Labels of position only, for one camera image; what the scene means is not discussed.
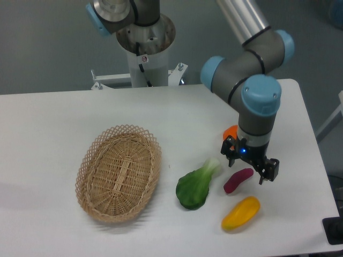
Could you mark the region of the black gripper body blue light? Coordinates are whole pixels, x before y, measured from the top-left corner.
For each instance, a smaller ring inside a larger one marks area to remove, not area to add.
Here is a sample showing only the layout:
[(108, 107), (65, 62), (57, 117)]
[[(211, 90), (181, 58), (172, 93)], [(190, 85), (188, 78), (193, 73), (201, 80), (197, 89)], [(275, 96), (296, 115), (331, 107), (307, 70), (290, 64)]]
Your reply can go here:
[(267, 147), (269, 142), (262, 146), (249, 146), (246, 139), (237, 139), (234, 146), (234, 159), (240, 159), (253, 167), (261, 168), (266, 160)]

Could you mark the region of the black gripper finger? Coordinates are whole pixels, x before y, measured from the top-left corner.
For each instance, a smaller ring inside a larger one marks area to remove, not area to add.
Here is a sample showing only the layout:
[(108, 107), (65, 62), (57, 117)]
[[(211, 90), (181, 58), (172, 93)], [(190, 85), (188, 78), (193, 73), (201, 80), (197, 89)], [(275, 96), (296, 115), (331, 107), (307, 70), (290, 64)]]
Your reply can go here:
[(222, 143), (220, 153), (228, 160), (228, 166), (231, 168), (235, 160), (238, 159), (238, 153), (235, 149), (236, 140), (229, 135)]
[(271, 181), (273, 182), (278, 175), (279, 172), (279, 160), (275, 158), (267, 158), (264, 157), (261, 160), (258, 160), (254, 166), (255, 170), (259, 173), (259, 185), (263, 183), (263, 181)]

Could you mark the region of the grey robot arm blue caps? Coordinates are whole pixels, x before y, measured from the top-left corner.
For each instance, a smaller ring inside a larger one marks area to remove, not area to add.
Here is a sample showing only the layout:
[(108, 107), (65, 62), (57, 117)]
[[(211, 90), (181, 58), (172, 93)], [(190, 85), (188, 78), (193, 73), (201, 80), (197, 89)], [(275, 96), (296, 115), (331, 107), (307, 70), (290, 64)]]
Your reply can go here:
[[(267, 158), (281, 86), (269, 73), (294, 54), (292, 37), (273, 30), (255, 1), (218, 1), (218, 6), (243, 48), (235, 61), (214, 56), (206, 61), (200, 80), (238, 112), (236, 136), (228, 136), (221, 153), (230, 165), (236, 159), (250, 164), (261, 181), (273, 181), (279, 161)], [(133, 87), (169, 84), (166, 56), (175, 38), (171, 20), (160, 12), (159, 1), (90, 1), (86, 12), (100, 34), (115, 34), (128, 54)]]

